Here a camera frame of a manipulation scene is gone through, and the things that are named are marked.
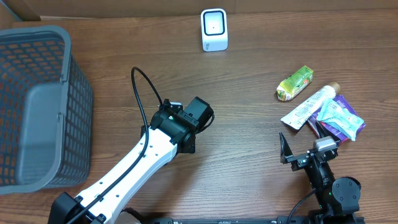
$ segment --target purple wrapper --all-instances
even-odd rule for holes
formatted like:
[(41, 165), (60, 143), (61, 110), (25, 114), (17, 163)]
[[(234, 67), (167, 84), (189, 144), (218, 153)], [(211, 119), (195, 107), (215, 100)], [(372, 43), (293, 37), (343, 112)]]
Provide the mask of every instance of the purple wrapper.
[[(346, 101), (346, 99), (344, 99), (343, 95), (338, 95), (336, 97), (334, 97), (333, 101), (335, 101), (336, 103), (338, 103), (342, 108), (347, 108), (347, 110), (352, 113), (355, 114), (356, 116), (358, 116), (358, 114), (355, 112), (355, 110), (351, 107), (351, 105), (349, 105), (349, 103)], [(310, 118), (308, 119), (308, 124), (310, 125), (310, 127), (312, 128), (313, 132), (319, 137), (319, 133), (317, 130), (317, 127), (315, 125), (315, 123), (317, 122), (317, 117), (319, 112), (321, 111), (321, 108), (317, 109), (316, 112), (314, 112)], [(334, 134), (336, 137), (338, 137), (340, 139), (340, 144), (347, 141), (349, 139), (349, 137), (347, 137), (345, 134), (343, 134), (342, 132), (340, 132), (339, 130), (335, 129), (334, 127), (330, 126), (329, 124), (320, 122), (327, 130), (329, 130), (332, 134)], [(362, 131), (362, 129), (365, 127), (365, 122), (358, 128), (358, 130), (356, 131), (356, 134), (360, 133)]]

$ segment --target green snack package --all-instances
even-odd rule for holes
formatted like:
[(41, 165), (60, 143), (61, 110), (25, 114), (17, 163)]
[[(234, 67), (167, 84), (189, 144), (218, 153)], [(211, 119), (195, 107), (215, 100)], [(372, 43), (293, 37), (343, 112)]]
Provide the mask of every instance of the green snack package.
[(287, 101), (295, 98), (308, 84), (312, 82), (313, 70), (304, 65), (290, 77), (281, 81), (276, 88), (278, 99)]

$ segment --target light blue package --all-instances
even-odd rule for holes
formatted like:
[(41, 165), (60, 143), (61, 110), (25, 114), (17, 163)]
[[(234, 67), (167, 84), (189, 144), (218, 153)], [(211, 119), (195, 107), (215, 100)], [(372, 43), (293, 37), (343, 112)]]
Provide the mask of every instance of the light blue package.
[(326, 100), (317, 120), (336, 128), (353, 141), (355, 141), (356, 131), (364, 123), (363, 119), (350, 113), (346, 108), (342, 108), (332, 99)]

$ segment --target crate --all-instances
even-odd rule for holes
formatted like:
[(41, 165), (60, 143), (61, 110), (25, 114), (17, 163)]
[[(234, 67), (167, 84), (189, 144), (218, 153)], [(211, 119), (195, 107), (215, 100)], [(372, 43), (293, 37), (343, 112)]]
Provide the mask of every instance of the crate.
[(0, 31), (0, 195), (84, 182), (93, 90), (58, 26)]

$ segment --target wooden table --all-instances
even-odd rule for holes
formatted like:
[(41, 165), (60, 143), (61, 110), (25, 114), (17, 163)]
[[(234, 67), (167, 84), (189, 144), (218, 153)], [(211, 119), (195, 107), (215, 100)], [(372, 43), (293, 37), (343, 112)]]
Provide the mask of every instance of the wooden table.
[[(187, 105), (195, 96), (215, 111), (197, 137), (195, 154), (179, 155), (156, 172), (128, 203), (141, 213), (174, 218), (265, 218), (288, 215), (310, 191), (304, 171), (279, 162), (279, 131), (294, 153), (315, 135), (279, 121), (322, 86), (338, 82), (365, 120), (357, 142), (331, 161), (336, 177), (363, 186), (358, 215), (368, 223), (398, 217), (398, 9), (284, 12), (228, 17), (229, 47), (201, 49), (199, 16), (22, 22), (69, 31), (73, 54), (95, 91), (92, 164), (88, 180), (67, 189), (0, 196), (1, 223), (46, 223), (63, 191), (76, 195), (105, 175), (137, 143), (141, 115), (130, 70), (143, 69), (161, 97)], [(303, 65), (313, 82), (296, 99), (278, 101), (275, 89)], [(155, 95), (137, 77), (148, 118)], [(298, 214), (316, 209), (315, 198)]]

